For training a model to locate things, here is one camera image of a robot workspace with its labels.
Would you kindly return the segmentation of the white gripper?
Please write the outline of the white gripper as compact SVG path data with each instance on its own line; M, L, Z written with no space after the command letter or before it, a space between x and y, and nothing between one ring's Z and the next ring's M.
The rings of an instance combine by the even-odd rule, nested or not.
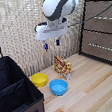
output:
M35 28L36 34L35 37L38 41L45 41L51 38L63 36L67 33L68 26L67 26L67 19L62 18L58 21L52 21L50 24L47 22L42 22L41 24L38 24ZM56 40L57 46L60 45L60 39ZM47 51L48 50L48 44L45 42L44 48Z

